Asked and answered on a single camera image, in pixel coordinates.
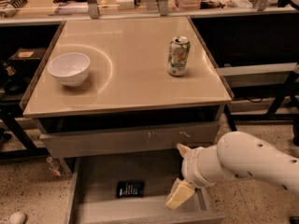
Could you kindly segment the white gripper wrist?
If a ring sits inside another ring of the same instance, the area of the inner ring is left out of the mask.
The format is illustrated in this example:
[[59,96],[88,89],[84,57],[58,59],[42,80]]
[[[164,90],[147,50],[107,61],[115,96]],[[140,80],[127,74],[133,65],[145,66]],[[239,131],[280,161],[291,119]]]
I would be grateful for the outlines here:
[[183,157],[181,172],[185,180],[177,178],[166,198],[165,206],[172,210],[188,201],[195,188],[213,186],[228,175],[220,164],[215,146],[189,148],[177,144],[177,149]]

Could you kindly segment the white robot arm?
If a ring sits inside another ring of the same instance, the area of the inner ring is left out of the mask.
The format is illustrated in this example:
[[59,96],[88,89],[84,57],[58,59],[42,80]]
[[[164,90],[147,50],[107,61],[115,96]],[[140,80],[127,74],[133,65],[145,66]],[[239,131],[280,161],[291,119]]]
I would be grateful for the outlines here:
[[299,195],[299,159],[249,133],[230,132],[211,147],[177,145],[183,158],[181,173],[167,196],[165,206],[175,210],[197,189],[223,180],[256,179]]

